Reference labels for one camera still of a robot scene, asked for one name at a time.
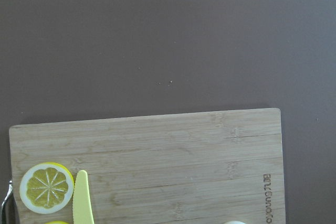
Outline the white steamed bun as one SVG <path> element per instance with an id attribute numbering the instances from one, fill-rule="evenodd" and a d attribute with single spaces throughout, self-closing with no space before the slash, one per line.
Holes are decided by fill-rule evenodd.
<path id="1" fill-rule="evenodd" d="M 246 224 L 245 222 L 242 222 L 242 221 L 236 221 L 236 220 L 233 220 L 233 221 L 227 221 L 223 224 Z"/>

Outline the bamboo cutting board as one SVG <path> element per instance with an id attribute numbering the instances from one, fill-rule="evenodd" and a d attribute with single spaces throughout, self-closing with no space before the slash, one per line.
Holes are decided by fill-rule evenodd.
<path id="1" fill-rule="evenodd" d="M 95 223 L 285 223 L 279 109 L 15 125 L 9 129 L 21 223 L 72 222 L 72 205 L 36 214 L 19 196 L 43 162 L 88 172 Z"/>

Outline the yellow plastic knife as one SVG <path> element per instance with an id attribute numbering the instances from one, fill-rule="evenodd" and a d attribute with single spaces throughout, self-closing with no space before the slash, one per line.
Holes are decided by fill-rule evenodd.
<path id="1" fill-rule="evenodd" d="M 89 191 L 88 173 L 80 170 L 77 173 L 73 191 L 72 215 L 74 223 L 94 224 Z"/>

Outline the lemon slice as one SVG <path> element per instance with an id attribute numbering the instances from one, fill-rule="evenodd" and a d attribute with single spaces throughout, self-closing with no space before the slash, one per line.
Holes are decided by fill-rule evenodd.
<path id="1" fill-rule="evenodd" d="M 45 162 L 23 175 L 19 195 L 29 210 L 46 215 L 63 209 L 70 202 L 74 187 L 74 178 L 66 167 Z"/>

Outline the stacked lemon slices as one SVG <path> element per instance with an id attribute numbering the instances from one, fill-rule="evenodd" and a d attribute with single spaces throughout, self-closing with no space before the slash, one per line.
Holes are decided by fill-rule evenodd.
<path id="1" fill-rule="evenodd" d="M 69 224 L 69 223 L 65 221 L 56 220 L 56 221 L 46 222 L 45 224 Z"/>

